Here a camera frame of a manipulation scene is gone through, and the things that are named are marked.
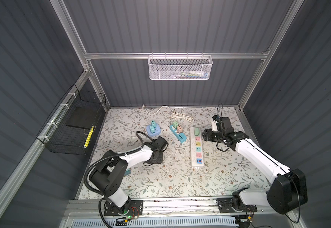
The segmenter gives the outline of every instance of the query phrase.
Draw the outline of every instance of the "white wire basket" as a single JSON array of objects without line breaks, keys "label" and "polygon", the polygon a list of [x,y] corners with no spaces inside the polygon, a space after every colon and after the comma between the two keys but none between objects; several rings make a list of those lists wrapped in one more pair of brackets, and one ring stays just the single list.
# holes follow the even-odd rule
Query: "white wire basket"
[{"label": "white wire basket", "polygon": [[211,56],[167,55],[163,58],[148,58],[151,80],[208,80],[212,67]]}]

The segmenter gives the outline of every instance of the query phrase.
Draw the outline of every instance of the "blue power adapter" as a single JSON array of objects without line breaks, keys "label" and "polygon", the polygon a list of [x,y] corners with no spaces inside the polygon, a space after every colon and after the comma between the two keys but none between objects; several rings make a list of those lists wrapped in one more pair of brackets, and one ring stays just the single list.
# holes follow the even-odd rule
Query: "blue power adapter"
[{"label": "blue power adapter", "polygon": [[183,132],[179,133],[173,125],[170,125],[169,129],[173,132],[173,134],[176,136],[176,138],[181,142],[181,145],[186,143],[187,137]]},{"label": "blue power adapter", "polygon": [[154,137],[160,134],[159,125],[153,120],[150,125],[147,126],[147,132],[150,137]]}]

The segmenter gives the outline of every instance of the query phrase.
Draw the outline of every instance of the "black mounting plate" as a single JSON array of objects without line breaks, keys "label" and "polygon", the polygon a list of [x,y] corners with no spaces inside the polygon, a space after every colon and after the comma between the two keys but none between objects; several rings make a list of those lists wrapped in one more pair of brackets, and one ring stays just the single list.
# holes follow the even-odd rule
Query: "black mounting plate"
[{"label": "black mounting plate", "polygon": [[232,198],[227,197],[227,198],[218,198],[221,203],[218,204],[218,208],[220,213],[235,213],[235,212],[257,212],[257,207],[255,205],[250,205],[247,207],[247,209],[243,211],[236,211],[232,207]]},{"label": "black mounting plate", "polygon": [[[104,207],[105,207],[104,216],[119,216],[114,203],[109,204],[108,202],[106,202]],[[137,210],[134,209],[134,215],[142,215],[143,214],[143,200],[131,200],[130,201],[130,208],[131,207],[137,208]],[[130,209],[129,212],[126,215],[131,215],[132,216],[133,215],[133,210]]]}]

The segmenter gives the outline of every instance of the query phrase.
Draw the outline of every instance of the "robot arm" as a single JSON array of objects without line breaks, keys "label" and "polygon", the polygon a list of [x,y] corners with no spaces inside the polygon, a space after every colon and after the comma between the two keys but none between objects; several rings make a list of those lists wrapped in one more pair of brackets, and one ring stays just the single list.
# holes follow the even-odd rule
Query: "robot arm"
[{"label": "robot arm", "polygon": [[103,161],[99,162],[90,173],[89,180],[107,201],[117,206],[118,213],[123,214],[130,207],[130,198],[120,187],[125,171],[140,162],[157,160],[159,156],[163,156],[162,152],[167,144],[167,141],[159,136],[157,140],[145,143],[135,153],[125,152],[125,156],[116,157],[117,153],[109,150],[102,157]]},{"label": "robot arm", "polygon": [[223,143],[243,155],[271,183],[270,189],[266,190],[240,189],[234,192],[234,208],[242,211],[247,205],[271,206],[276,212],[286,214],[307,202],[306,178],[303,172],[299,169],[291,170],[275,160],[244,132],[234,132],[229,118],[215,115],[211,123],[213,129],[205,129],[202,133],[204,140]]},{"label": "robot arm", "polygon": [[273,184],[278,174],[289,173],[289,167],[281,164],[260,149],[251,139],[243,139],[236,144],[236,152],[246,157]]}]

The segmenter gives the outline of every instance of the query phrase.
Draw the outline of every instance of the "power strip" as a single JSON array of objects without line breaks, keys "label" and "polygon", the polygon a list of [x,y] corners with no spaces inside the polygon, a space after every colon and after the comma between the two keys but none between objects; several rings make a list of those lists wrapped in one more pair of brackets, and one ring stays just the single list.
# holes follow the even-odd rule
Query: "power strip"
[{"label": "power strip", "polygon": [[173,132],[173,134],[176,136],[176,138],[181,142],[181,145],[186,143],[187,137],[183,132],[179,133],[177,131],[177,129],[174,128],[173,125],[170,125],[169,129]]},{"label": "power strip", "polygon": [[190,127],[191,135],[191,166],[196,169],[204,166],[201,129],[199,127]]}]

